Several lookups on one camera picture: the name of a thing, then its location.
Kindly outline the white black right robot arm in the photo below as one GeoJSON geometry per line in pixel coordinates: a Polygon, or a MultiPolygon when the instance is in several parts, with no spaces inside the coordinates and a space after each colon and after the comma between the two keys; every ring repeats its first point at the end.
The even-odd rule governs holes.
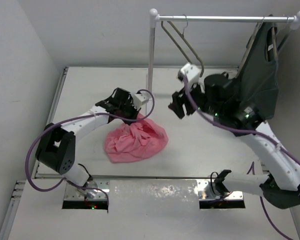
{"type": "Polygon", "coordinates": [[[213,179],[212,192],[221,199],[235,191],[257,195],[279,209],[300,205],[300,162],[273,137],[270,125],[256,105],[239,105],[235,94],[229,97],[231,104],[219,93],[208,98],[198,75],[179,72],[177,78],[184,87],[172,95],[169,109],[180,119],[198,113],[213,126],[231,132],[269,169],[268,174],[256,176],[224,169],[213,179]]]}

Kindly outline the grey velvet hanger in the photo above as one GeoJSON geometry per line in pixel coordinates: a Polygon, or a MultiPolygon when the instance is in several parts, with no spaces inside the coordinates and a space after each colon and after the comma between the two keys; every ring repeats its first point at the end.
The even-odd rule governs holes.
{"type": "MultiPolygon", "coordinates": [[[[200,66],[200,74],[199,77],[202,78],[204,75],[205,71],[205,66],[202,58],[199,56],[199,54],[195,51],[195,49],[192,47],[192,45],[189,43],[189,41],[185,37],[185,29],[188,27],[188,18],[186,15],[185,20],[186,20],[186,26],[182,29],[182,32],[176,27],[176,25],[172,21],[167,21],[167,23],[170,25],[170,27],[174,30],[174,32],[180,37],[180,39],[183,41],[183,43],[187,46],[189,51],[193,54],[195,59],[199,62],[200,66]]],[[[181,45],[177,42],[177,40],[173,37],[171,32],[165,27],[164,21],[160,22],[160,26],[162,30],[165,32],[165,34],[170,38],[170,40],[174,43],[174,45],[177,47],[177,49],[181,52],[183,57],[190,63],[192,64],[193,62],[191,61],[190,57],[187,55],[187,53],[184,51],[184,49],[181,47],[181,45]]]]}

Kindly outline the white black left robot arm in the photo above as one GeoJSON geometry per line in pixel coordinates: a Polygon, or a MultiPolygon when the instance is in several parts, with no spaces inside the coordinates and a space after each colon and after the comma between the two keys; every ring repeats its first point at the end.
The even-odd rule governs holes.
{"type": "Polygon", "coordinates": [[[139,94],[131,94],[118,87],[111,96],[97,102],[74,120],[57,126],[48,124],[44,130],[46,134],[38,144],[36,159],[76,186],[84,187],[91,177],[83,167],[75,163],[77,143],[116,117],[127,119],[124,123],[136,120],[142,108],[139,97],[139,94]]]}

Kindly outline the pink t shirt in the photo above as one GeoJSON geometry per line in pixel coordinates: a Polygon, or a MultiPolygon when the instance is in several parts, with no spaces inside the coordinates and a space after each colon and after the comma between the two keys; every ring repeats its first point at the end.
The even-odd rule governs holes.
{"type": "Polygon", "coordinates": [[[146,118],[130,125],[123,123],[110,131],[103,149],[113,164],[134,163],[158,154],[168,142],[165,129],[146,118]]]}

